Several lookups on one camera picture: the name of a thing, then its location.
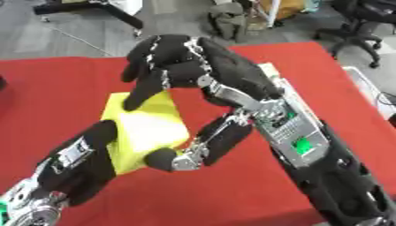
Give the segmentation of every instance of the green led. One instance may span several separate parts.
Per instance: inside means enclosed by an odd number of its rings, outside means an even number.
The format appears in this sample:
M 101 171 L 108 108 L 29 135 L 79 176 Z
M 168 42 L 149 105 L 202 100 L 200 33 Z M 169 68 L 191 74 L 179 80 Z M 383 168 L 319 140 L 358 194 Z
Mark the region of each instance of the green led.
M 295 117 L 295 114 L 293 112 L 287 113 L 287 118 L 292 119 Z
M 295 142 L 293 142 L 292 146 L 299 155 L 306 154 L 312 148 L 309 140 L 305 137 L 298 138 Z
M 7 204 L 0 201 L 0 226 L 5 225 L 5 223 L 8 220 L 9 219 L 8 219 L 8 215 L 7 215 Z

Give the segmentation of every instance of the black glove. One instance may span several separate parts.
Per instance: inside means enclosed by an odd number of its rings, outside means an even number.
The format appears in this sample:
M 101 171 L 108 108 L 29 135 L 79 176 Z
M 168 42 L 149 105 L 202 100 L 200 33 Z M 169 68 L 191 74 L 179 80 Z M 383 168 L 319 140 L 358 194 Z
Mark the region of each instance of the black glove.
M 179 34 L 153 36 L 139 43 L 128 54 L 130 64 L 122 80 L 131 82 L 137 79 L 137 84 L 124 103 L 126 110 L 137 109 L 149 97 L 164 90 L 161 79 L 164 71 L 168 73 L 171 87 L 198 87 L 197 80 L 206 71 L 199 58 L 185 46 L 190 40 L 191 37 Z M 202 47 L 203 55 L 212 68 L 210 76 L 218 82 L 237 88 L 258 101 L 278 97 L 278 90 L 254 63 L 207 38 L 199 38 L 198 45 Z M 202 91 L 212 103 L 232 105 Z

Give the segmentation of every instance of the cable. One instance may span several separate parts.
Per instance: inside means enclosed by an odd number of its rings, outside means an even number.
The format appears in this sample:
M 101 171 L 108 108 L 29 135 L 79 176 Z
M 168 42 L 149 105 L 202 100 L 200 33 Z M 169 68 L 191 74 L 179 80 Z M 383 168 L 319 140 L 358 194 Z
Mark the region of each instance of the cable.
M 383 102 L 383 101 L 381 101 L 381 99 L 380 99 L 381 95 L 383 95 L 383 96 L 389 95 L 389 96 L 391 96 L 392 98 L 396 98 L 396 95 L 394 95 L 394 94 L 389 94 L 389 93 L 387 93 L 387 92 L 381 92 L 381 93 L 379 93 L 379 94 L 377 95 L 377 98 L 376 98 L 376 102 L 380 102 L 380 103 L 382 103 L 382 104 L 384 104 L 384 105 L 386 105 L 386 106 L 395 106 L 395 107 L 396 107 L 396 103 L 392 103 L 391 101 L 389 101 L 389 99 L 388 99 L 386 96 L 385 96 L 385 98 L 386 98 L 386 100 L 387 100 L 388 102 Z
M 360 71 L 359 69 L 357 69 L 356 67 L 354 67 L 354 66 L 345 66 L 345 67 L 343 67 L 343 68 L 344 68 L 344 70 L 356 71 L 356 74 L 359 76 L 359 79 L 360 79 L 361 81 L 363 81 L 364 84 L 366 84 L 367 87 L 369 88 L 369 90 L 370 90 L 370 96 L 371 96 L 371 98 L 373 99 L 373 101 L 375 101 L 376 98 L 377 98 L 377 93 L 379 92 L 379 90 L 376 90 L 376 89 L 373 87 L 374 84 L 372 84 L 372 82 L 371 82 L 369 79 L 367 79 L 367 78 L 361 73 L 361 71 Z
M 51 29 L 51 30 L 57 31 L 57 32 L 59 32 L 59 33 L 61 33 L 61 34 L 63 34 L 63 35 L 66 35 L 66 36 L 68 36 L 68 37 L 71 37 L 71 38 L 73 38 L 74 40 L 81 41 L 81 42 L 87 44 L 88 46 L 90 46 L 90 47 L 92 47 L 92 48 L 94 48 L 94 49 L 96 49 L 96 50 L 99 50 L 99 51 L 103 52 L 103 53 L 104 53 L 105 55 L 107 55 L 107 56 L 114 57 L 114 55 L 112 55 L 111 53 L 107 52 L 106 50 L 100 49 L 99 47 L 97 47 L 97 46 L 95 46 L 95 45 L 89 43 L 88 41 L 85 41 L 85 40 L 83 40 L 83 39 L 81 39 L 81 38 L 79 38 L 79 37 L 76 37 L 76 36 L 74 36 L 74 35 L 72 35 L 72 34 L 68 34 L 67 32 L 64 32 L 64 31 L 62 31 L 62 30 L 60 30 L 60 29 L 58 29 L 58 28 L 55 28 L 55 27 L 53 27 L 53 26 L 46 26 L 46 27 L 49 28 L 49 29 Z

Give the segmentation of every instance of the red tablecloth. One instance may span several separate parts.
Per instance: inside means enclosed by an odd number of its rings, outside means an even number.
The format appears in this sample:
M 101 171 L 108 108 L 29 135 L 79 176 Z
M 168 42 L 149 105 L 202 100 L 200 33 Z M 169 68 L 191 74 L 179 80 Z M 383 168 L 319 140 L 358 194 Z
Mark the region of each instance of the red tablecloth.
M 318 116 L 396 193 L 396 132 L 315 43 L 235 47 L 257 63 L 272 62 Z M 0 62 L 9 86 L 0 92 L 0 191 L 73 134 L 97 121 L 119 81 L 121 58 L 61 57 Z M 196 90 L 172 91 L 194 134 L 225 109 Z M 168 174 L 142 169 L 118 177 L 87 204 L 64 211 L 59 225 L 294 225 L 322 219 L 289 181 L 257 132 L 213 167 Z

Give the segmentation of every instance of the yellow cloth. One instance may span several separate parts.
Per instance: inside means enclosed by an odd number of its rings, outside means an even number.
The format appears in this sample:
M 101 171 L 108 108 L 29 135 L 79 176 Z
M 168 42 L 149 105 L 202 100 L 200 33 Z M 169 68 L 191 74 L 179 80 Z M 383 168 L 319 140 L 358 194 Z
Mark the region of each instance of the yellow cloth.
M 188 130 L 166 91 L 130 112 L 122 108 L 128 95 L 111 94 L 102 115 L 102 120 L 111 119 L 117 124 L 117 141 L 108 145 L 117 175 L 144 167 L 144 156 L 158 148 L 177 147 L 189 138 Z

